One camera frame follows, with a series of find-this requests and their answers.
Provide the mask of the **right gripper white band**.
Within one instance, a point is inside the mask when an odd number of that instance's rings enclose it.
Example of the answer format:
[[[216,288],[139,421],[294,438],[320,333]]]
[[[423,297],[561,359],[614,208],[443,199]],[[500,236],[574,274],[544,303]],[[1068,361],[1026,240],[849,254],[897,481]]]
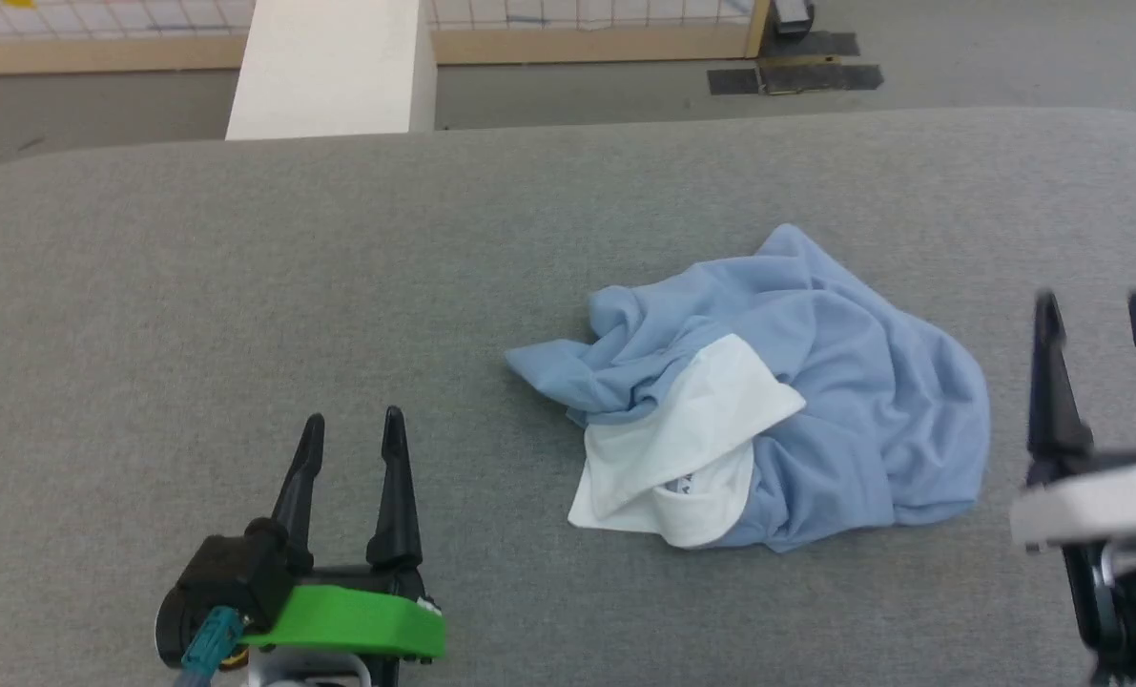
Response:
[[[1136,290],[1128,295],[1136,347]],[[1034,462],[1086,455],[1091,427],[1075,404],[1064,355],[1067,330],[1050,290],[1035,301],[1028,451]],[[1091,684],[1136,684],[1136,464],[1030,484],[1009,510],[1013,543],[1056,548],[1081,643],[1094,657]]]

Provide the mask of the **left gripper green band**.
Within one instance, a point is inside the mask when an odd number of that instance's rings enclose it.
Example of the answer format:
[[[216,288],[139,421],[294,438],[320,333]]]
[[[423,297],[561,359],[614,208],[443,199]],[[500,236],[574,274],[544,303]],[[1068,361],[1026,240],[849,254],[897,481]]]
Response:
[[[320,474],[326,421],[314,413],[281,483],[272,519],[287,531],[290,573],[314,567],[309,548],[312,488]],[[389,407],[384,419],[385,464],[379,517],[359,570],[334,570],[298,583],[270,629],[248,630],[241,644],[358,656],[433,661],[445,656],[446,623],[427,594],[418,501],[414,491],[403,411]]]

